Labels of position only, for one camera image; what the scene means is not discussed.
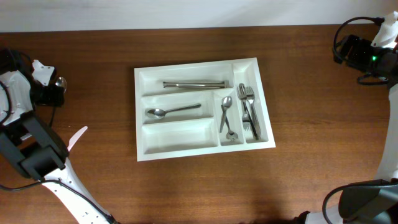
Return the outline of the white plastic knife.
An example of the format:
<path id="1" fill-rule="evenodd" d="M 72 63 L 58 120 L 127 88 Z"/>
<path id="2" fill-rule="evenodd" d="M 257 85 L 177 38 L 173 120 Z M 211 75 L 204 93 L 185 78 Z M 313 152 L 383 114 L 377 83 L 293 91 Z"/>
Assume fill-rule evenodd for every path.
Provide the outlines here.
<path id="1" fill-rule="evenodd" d="M 81 136 L 85 133 L 85 131 L 88 129 L 88 126 L 84 126 L 81 129 L 79 129 L 68 141 L 68 146 L 67 149 L 70 152 L 74 145 L 77 143 L 77 141 L 81 138 Z"/>

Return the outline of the silver spoon dark handle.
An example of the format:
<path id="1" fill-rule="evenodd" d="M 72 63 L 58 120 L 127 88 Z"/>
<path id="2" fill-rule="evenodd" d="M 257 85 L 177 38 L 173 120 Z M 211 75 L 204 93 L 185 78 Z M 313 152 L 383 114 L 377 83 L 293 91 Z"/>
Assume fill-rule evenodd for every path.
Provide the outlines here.
<path id="1" fill-rule="evenodd" d="M 194 105 L 189 105 L 189 106 L 183 106 L 179 108 L 174 108 L 174 109 L 169 109 L 169 110 L 162 110 L 160 108 L 154 108 L 150 109 L 146 112 L 146 116 L 150 119 L 163 119 L 165 118 L 167 113 L 172 113 L 176 111 L 183 111 L 183 110 L 191 110 L 191 109 L 197 109 L 200 108 L 201 104 L 197 103 Z"/>

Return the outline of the silver fork long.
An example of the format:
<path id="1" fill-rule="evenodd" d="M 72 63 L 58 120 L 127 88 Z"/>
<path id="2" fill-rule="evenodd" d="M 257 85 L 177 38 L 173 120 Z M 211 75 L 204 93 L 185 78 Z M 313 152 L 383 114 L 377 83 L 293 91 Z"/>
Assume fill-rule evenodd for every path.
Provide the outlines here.
<path id="1" fill-rule="evenodd" d="M 254 139 L 258 140 L 259 138 L 257 137 L 256 128 L 254 126 L 254 123 L 252 121 L 251 115 L 250 115 L 249 110 L 248 110 L 247 105 L 246 105 L 247 96 L 246 96 L 245 86 L 244 86 L 243 83 L 240 83 L 238 85 L 237 91 L 238 91 L 237 92 L 238 98 L 241 100 L 241 103 L 242 103 L 243 114 L 247 113 L 249 115 L 249 119 L 250 119 L 250 123 L 251 123 L 251 130 L 250 131 L 252 132 L 252 135 L 253 135 Z"/>

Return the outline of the silver fork short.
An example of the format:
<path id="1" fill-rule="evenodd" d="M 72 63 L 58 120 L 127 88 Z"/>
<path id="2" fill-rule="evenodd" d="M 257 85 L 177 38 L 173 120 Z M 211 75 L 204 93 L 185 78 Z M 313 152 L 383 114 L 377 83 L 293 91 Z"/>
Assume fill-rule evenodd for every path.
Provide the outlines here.
<path id="1" fill-rule="evenodd" d="M 251 130 L 251 123 L 249 119 L 249 115 L 247 113 L 244 113 L 242 115 L 242 122 L 243 122 L 243 128 L 245 131 L 250 131 Z"/>

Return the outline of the white plastic cutlery tray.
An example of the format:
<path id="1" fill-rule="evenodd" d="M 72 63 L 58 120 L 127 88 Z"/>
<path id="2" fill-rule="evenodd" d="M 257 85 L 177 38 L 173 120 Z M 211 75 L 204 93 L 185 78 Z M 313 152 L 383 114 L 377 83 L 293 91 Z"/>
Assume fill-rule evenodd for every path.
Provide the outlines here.
<path id="1" fill-rule="evenodd" d="M 228 82 L 228 88 L 164 88 L 162 82 Z M 137 160 L 221 152 L 248 151 L 275 147 L 261 74 L 256 58 L 135 68 Z M 261 136 L 255 140 L 243 128 L 243 107 L 238 98 L 240 83 L 254 90 Z M 226 111 L 229 126 L 238 139 L 226 139 L 227 125 L 220 133 L 221 101 L 232 97 Z M 150 119 L 146 112 L 169 110 L 200 103 L 201 107 L 167 113 L 163 119 Z"/>

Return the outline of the small dark-handled spoon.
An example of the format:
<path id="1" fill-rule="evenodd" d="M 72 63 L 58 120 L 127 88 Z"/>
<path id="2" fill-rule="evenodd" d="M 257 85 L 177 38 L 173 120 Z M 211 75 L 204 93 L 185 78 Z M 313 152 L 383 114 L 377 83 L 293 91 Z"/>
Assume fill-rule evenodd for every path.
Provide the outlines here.
<path id="1" fill-rule="evenodd" d="M 226 111 L 231 107 L 232 105 L 232 97 L 226 96 L 222 99 L 221 101 L 221 110 L 222 110 L 222 115 L 221 115 L 221 122 L 220 122 L 220 133 L 223 130 L 223 126 L 226 124 Z"/>

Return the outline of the small silver teaspoon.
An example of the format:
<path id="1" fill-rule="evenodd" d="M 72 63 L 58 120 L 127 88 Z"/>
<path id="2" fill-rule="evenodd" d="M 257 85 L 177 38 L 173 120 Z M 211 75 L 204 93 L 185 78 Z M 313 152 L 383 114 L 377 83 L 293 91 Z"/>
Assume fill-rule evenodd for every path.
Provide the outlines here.
<path id="1" fill-rule="evenodd" d="M 221 105 L 221 109 L 222 109 L 222 117 L 221 117 L 221 126 L 223 126 L 224 124 L 227 125 L 228 131 L 226 133 L 226 139 L 230 140 L 230 141 L 235 141 L 238 139 L 238 134 L 235 133 L 234 131 L 231 130 L 230 126 L 229 126 L 229 121 L 228 121 L 228 117 L 226 115 L 226 111 L 227 109 Z"/>

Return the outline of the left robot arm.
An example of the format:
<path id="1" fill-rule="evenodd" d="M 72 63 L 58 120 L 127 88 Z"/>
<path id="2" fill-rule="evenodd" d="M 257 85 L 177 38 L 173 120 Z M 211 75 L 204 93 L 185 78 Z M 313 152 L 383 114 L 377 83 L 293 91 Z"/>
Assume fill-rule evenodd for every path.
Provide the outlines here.
<path id="1" fill-rule="evenodd" d="M 78 223 L 116 223 L 85 188 L 73 170 L 70 151 L 87 130 L 68 142 L 36 113 L 37 106 L 61 107 L 67 81 L 56 68 L 31 60 L 9 48 L 1 49 L 1 155 L 32 187 L 49 189 Z"/>

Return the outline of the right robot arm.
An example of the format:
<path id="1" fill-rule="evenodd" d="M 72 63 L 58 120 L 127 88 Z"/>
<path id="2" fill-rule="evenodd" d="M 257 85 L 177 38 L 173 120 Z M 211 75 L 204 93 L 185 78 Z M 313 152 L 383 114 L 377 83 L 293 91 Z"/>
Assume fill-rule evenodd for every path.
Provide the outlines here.
<path id="1" fill-rule="evenodd" d="M 296 223 L 397 223 L 397 44 L 394 37 L 373 40 L 349 35 L 334 46 L 335 61 L 346 62 L 387 86 L 389 117 L 381 160 L 370 180 L 331 190 L 319 212 L 303 212 Z"/>

